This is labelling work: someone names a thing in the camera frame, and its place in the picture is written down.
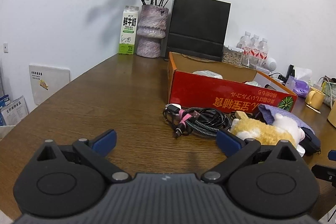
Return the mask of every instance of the plush toy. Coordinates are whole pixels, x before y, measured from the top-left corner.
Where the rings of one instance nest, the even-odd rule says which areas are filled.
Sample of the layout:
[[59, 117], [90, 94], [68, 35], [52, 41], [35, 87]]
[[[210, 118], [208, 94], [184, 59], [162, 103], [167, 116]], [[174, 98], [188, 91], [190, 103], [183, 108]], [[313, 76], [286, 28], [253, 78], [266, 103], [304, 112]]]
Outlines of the plush toy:
[[275, 114], [271, 126], [249, 118], [234, 119], [230, 131], [242, 140], [254, 138], [263, 145], [276, 145], [279, 140], [289, 140], [297, 147], [305, 138], [304, 131], [292, 118], [279, 113]]

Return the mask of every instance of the gray ribbed surface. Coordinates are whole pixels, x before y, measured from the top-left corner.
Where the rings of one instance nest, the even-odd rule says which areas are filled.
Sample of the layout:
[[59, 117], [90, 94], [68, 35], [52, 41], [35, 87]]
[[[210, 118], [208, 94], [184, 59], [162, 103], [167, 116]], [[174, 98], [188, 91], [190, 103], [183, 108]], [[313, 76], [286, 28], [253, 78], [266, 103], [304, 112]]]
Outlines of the gray ribbed surface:
[[212, 224], [318, 223], [308, 216], [266, 220], [236, 208], [218, 185], [200, 182], [194, 174], [137, 174], [136, 179], [110, 187], [92, 209], [60, 220], [28, 215], [17, 224]]

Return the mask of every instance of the yellow sticker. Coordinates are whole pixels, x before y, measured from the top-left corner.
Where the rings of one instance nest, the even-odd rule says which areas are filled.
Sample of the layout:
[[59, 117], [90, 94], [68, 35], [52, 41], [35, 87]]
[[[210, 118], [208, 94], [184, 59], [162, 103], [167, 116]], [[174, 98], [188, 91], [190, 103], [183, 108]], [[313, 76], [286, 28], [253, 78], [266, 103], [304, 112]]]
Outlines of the yellow sticker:
[[40, 81], [40, 86], [43, 87], [44, 89], [48, 90], [48, 85], [45, 81], [41, 80]]

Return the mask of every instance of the wooden tabletop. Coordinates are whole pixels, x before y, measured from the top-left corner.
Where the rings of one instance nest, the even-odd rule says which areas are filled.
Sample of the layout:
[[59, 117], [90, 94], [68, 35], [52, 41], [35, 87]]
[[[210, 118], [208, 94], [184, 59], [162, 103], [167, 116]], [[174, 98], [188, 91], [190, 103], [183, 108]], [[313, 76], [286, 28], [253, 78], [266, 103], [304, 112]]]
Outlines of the wooden tabletop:
[[[162, 59], [114, 55], [73, 80], [31, 112], [0, 142], [0, 210], [12, 219], [21, 213], [13, 185], [22, 168], [45, 139], [71, 144], [92, 139], [105, 130], [117, 131], [118, 141], [108, 159], [136, 172], [203, 173], [226, 157], [213, 140], [195, 136], [175, 139], [162, 117], [167, 103], [167, 66]], [[306, 157], [336, 166], [328, 151], [336, 148], [336, 129], [322, 114], [298, 100], [293, 113], [310, 125], [321, 140], [321, 154]], [[312, 211], [319, 219], [336, 204], [336, 189], [318, 180], [320, 198]]]

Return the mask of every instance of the white round speaker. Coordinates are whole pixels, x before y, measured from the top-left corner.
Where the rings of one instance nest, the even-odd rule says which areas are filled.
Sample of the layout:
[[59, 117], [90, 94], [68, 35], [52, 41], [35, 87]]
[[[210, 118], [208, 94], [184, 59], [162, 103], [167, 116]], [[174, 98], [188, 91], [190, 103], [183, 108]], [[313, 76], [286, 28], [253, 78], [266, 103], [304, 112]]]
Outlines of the white round speaker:
[[268, 57], [266, 59], [264, 68], [269, 70], [270, 72], [275, 71], [277, 69], [277, 62], [275, 61], [274, 58]]

